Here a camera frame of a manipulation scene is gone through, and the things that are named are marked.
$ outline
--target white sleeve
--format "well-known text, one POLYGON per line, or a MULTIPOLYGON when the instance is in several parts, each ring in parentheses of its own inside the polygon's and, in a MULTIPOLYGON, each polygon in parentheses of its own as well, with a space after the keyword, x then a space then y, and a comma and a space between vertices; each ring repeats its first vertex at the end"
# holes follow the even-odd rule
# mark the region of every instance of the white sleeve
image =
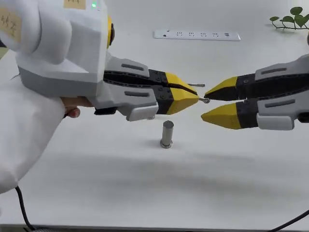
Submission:
POLYGON ((0 86, 0 194, 15 188, 40 158, 65 108, 25 88, 16 77, 0 86))

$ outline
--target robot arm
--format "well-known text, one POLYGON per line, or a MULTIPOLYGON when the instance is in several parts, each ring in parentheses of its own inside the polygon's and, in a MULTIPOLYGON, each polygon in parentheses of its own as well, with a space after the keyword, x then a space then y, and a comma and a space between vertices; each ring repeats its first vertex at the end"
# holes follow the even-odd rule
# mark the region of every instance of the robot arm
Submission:
POLYGON ((198 102, 177 76, 109 54, 115 33, 102 0, 96 7, 92 0, 0 0, 0 7, 19 25, 3 24, 0 39, 17 52, 24 86, 42 95, 84 96, 96 115, 119 111, 128 121, 198 102))
POLYGON ((292 130, 294 121, 309 122, 309 55, 276 64, 253 74, 227 79, 208 91, 205 98, 244 100, 202 115, 206 122, 229 129, 259 127, 292 130))

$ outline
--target green plant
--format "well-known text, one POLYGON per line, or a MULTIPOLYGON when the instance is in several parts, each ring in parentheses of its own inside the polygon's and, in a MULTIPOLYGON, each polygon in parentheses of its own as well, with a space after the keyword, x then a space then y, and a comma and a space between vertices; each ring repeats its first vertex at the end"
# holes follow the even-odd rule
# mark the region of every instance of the green plant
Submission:
POLYGON ((293 7, 290 10, 291 14, 294 16, 285 16, 282 19, 280 19, 277 16, 273 16, 271 17, 269 20, 271 21, 272 25, 276 28, 276 29, 309 29, 306 25, 306 23, 309 21, 309 14, 306 16, 301 15, 301 13, 303 12, 303 8, 300 6, 296 6, 293 7), (274 24, 275 21, 277 21, 278 19, 280 19, 279 21, 282 23, 283 26, 276 26, 274 24), (288 27, 285 25, 285 23, 293 23, 294 27, 288 27))

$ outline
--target white plastic casing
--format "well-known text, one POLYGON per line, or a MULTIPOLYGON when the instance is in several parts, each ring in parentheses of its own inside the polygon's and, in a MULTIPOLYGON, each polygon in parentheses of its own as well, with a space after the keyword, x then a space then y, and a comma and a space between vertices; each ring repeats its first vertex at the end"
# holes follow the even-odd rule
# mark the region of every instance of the white plastic casing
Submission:
POLYGON ((41 37, 38 0, 1 0, 0 7, 8 9, 22 20, 21 42, 18 43, 0 30, 2 42, 16 52, 26 54, 34 52, 39 45, 41 37))
POLYGON ((22 19, 21 43, 1 30, 0 39, 17 52, 17 65, 23 70, 44 78, 96 85, 103 80, 107 54, 104 0, 97 0, 97 8, 92 7, 92 0, 85 0, 82 10, 65 8, 64 1, 0 0, 0 7, 22 19))

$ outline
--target metal cylinder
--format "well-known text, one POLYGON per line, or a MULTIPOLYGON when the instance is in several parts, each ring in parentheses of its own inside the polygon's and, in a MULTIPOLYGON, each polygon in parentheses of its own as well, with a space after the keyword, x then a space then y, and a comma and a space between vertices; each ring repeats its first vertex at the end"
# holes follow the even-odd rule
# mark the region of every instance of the metal cylinder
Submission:
POLYGON ((161 147, 170 148, 173 144, 172 136, 173 136, 174 123, 172 121, 166 121, 163 123, 163 132, 161 139, 161 147))

